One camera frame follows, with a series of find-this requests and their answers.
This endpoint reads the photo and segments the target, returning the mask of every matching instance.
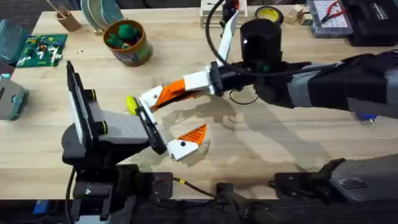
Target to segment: wooden tabletop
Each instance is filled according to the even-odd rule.
[[[286,12],[289,8],[280,7]],[[256,7],[249,7],[253,15]],[[201,70],[215,57],[200,28],[199,8],[126,10],[123,14],[145,28],[154,56],[145,65],[128,68],[117,61],[95,36],[81,12],[83,24],[69,33],[63,60],[56,68],[18,68],[15,82],[30,90],[29,104],[17,121],[0,122],[0,198],[64,198],[71,167],[62,162],[61,137],[71,124],[67,100],[66,61],[71,60],[86,88],[94,88],[104,110],[127,113],[124,99],[139,96],[156,85]],[[54,12],[43,12],[35,34],[64,34]],[[214,42],[221,29],[211,30]],[[355,54],[386,48],[354,48],[341,39],[313,39],[307,27],[282,26],[284,60],[332,63]],[[230,61],[241,60],[239,35],[233,40]],[[254,97],[247,88],[234,97]],[[286,109],[258,100],[240,106],[224,98],[202,96],[174,103],[156,112],[158,122],[174,136],[208,124],[205,146],[183,162],[158,156],[151,149],[125,163],[142,170],[173,172],[205,189],[232,182],[248,197],[275,198],[265,184],[276,172],[318,170],[331,159],[367,159],[394,154],[397,121],[378,118],[364,128],[349,112],[327,109]],[[174,198],[204,198],[175,184]]]

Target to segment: yellow tape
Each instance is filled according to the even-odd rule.
[[[268,19],[273,23],[278,24],[283,23],[284,20],[283,14],[277,8],[272,6],[262,6],[258,8],[255,15],[257,19]]]

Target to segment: orange plastic piece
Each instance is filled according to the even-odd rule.
[[[183,141],[195,142],[200,146],[205,138],[205,135],[206,124],[188,132],[187,134],[184,134],[183,136],[178,137],[178,139]]]
[[[158,109],[162,103],[172,100],[184,93],[186,93],[184,79],[173,82],[170,85],[163,87],[163,90],[162,90],[162,93],[160,94],[160,96],[156,96],[156,97],[158,97],[158,99],[153,108]],[[185,99],[194,97],[196,95],[195,91],[193,91],[191,93],[192,94],[188,94],[187,96],[185,96],[179,100],[185,100]]]

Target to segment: white label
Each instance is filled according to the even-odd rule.
[[[123,61],[123,62],[132,62],[132,60],[129,59],[129,58],[122,58],[122,61]]]

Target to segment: blue part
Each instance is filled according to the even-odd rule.
[[[356,113],[356,117],[357,117],[360,121],[369,121],[369,120],[371,120],[371,119],[376,119],[376,118],[377,118],[377,115]]]
[[[33,214],[44,214],[47,211],[47,207],[49,205],[48,200],[38,200],[36,202],[36,206],[33,209]]]
[[[63,43],[61,43],[61,42],[54,42],[54,43],[52,43],[52,45],[54,45],[56,47],[63,47]]]
[[[11,78],[11,74],[10,73],[3,73],[3,74],[1,74],[1,76],[3,78]]]

